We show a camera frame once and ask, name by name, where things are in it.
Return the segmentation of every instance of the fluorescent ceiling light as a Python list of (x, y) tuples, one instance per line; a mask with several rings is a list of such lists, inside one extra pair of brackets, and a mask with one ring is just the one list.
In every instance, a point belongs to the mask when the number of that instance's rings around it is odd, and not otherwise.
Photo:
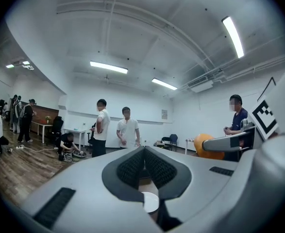
[(114, 66), (110, 66), (110, 65), (106, 65), (106, 64), (102, 64), (102, 63), (97, 63), (97, 62), (90, 62), (90, 65), (92, 67), (99, 67), (99, 68), (104, 68), (104, 69), (109, 69), (112, 71), (116, 71), (116, 72), (121, 72), (121, 73), (127, 73), (128, 69), (126, 68), (121, 68), (121, 67), (114, 67)]
[(177, 90), (176, 87), (174, 87), (174, 86), (172, 86), (172, 85), (170, 85), (170, 84), (164, 83), (163, 81), (160, 81), (160, 80), (158, 80), (158, 79), (153, 79), (152, 82), (157, 83), (157, 84), (160, 84), (160, 85), (165, 86), (165, 87), (167, 87), (167, 88), (169, 88), (169, 89), (172, 89), (172, 90)]
[(243, 47), (241, 46), (241, 42), (237, 33), (237, 30), (233, 24), (233, 21), (230, 17), (226, 17), (222, 20), (224, 26), (226, 27), (227, 31), (230, 34), (230, 37), (234, 43), (236, 52), (237, 52), (237, 56), (239, 58), (244, 56), (244, 51), (243, 51)]

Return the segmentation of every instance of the dark blue shirt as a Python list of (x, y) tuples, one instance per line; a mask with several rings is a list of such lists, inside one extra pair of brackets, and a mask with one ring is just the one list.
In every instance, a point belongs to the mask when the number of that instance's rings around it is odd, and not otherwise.
[(235, 113), (233, 117), (232, 130), (240, 130), (240, 122), (242, 121), (242, 119), (245, 119), (247, 117), (248, 117), (248, 112), (244, 108), (241, 108), (238, 115), (236, 115)]

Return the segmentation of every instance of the potted plant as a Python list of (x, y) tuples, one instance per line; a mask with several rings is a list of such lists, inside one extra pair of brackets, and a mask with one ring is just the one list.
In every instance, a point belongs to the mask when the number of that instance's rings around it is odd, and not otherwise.
[(51, 120), (51, 117), (50, 116), (46, 116), (45, 120), (46, 120), (47, 123), (49, 123), (49, 120)]

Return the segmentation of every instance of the white table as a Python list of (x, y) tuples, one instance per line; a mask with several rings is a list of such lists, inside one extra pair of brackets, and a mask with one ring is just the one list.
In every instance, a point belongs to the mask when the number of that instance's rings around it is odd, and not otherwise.
[(37, 124), (37, 135), (39, 135), (40, 126), (43, 127), (43, 129), (42, 129), (42, 143), (44, 143), (45, 127), (51, 127), (52, 125), (50, 125), (50, 124), (43, 124), (43, 123), (34, 122), (34, 121), (32, 121), (32, 123)]
[(185, 147), (185, 152), (184, 154), (187, 154), (187, 142), (194, 142), (194, 138), (188, 138), (185, 140), (186, 141), (186, 147)]
[(73, 133), (79, 133), (79, 151), (81, 151), (81, 137), (82, 137), (82, 134), (84, 133), (84, 138), (83, 138), (83, 147), (85, 147), (84, 145), (84, 142), (85, 142), (85, 135), (86, 135), (86, 130), (71, 130), (71, 129), (63, 129), (63, 133), (65, 133), (65, 131), (68, 131), (68, 132), (73, 132)]

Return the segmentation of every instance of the wooden floor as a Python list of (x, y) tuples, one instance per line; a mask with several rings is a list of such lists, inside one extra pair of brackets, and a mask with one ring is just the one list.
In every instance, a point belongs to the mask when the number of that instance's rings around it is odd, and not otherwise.
[(6, 148), (3, 148), (3, 154), (0, 156), (0, 193), (15, 205), (20, 205), (29, 194), (55, 174), (73, 164), (59, 161), (56, 150), (40, 152), (16, 150), (15, 147), (20, 144), (36, 151), (53, 149), (54, 146), (50, 143), (42, 144), (42, 137), (37, 134), (30, 133), (32, 143), (18, 143), (18, 135), (9, 131), (6, 123), (3, 124), (3, 134), (9, 140), (8, 147), (14, 147), (14, 150), (13, 153), (8, 154)]

